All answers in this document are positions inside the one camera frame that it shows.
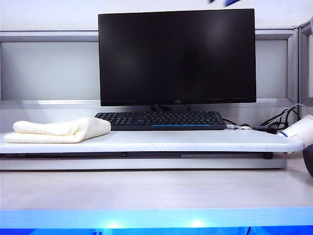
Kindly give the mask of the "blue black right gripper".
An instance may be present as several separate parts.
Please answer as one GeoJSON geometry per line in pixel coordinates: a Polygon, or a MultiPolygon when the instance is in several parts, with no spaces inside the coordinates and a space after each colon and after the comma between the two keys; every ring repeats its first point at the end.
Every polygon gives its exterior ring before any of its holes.
{"type": "MultiPolygon", "coordinates": [[[[208,0],[208,3],[211,4],[213,3],[215,0],[208,0]]],[[[236,2],[239,2],[240,0],[225,0],[224,1],[224,6],[230,6],[236,2]]]]}

